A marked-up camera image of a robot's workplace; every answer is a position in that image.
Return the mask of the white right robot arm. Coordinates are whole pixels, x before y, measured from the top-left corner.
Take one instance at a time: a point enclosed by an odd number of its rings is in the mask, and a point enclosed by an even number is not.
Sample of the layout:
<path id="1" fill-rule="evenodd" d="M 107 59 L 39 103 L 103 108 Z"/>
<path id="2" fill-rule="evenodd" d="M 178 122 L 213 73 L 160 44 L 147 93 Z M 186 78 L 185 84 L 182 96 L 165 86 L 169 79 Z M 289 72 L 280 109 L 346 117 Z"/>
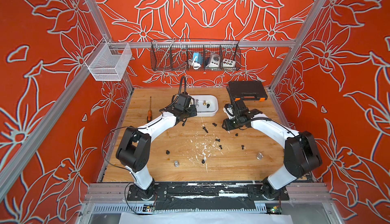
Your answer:
<path id="1" fill-rule="evenodd" d="M 314 136 L 308 132 L 290 129 L 266 116 L 258 109 L 248 109 L 246 101 L 265 101 L 266 90 L 260 81 L 228 83 L 226 90 L 230 103 L 223 111 L 222 123 L 226 131 L 253 128 L 273 139 L 283 148 L 283 165 L 262 180 L 260 194 L 274 200 L 284 187 L 322 165 L 323 161 Z"/>

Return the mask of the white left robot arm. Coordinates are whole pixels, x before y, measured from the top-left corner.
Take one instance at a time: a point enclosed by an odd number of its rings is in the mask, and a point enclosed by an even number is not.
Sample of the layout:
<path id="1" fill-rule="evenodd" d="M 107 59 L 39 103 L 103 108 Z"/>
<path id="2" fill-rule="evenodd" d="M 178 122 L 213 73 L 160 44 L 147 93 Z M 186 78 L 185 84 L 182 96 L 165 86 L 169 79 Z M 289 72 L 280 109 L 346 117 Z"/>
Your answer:
<path id="1" fill-rule="evenodd" d="M 141 127 L 125 127 L 125 132 L 116 152 L 116 158 L 122 164 L 121 169 L 128 170 L 133 177 L 135 190 L 143 200 L 149 200 L 155 194 L 155 180 L 150 175 L 147 163 L 150 157 L 151 143 L 166 130 L 179 123 L 186 124 L 188 118 L 197 116 L 195 102 L 186 91 L 186 77 L 179 82 L 179 90 L 171 103 L 160 109 L 161 115 Z"/>

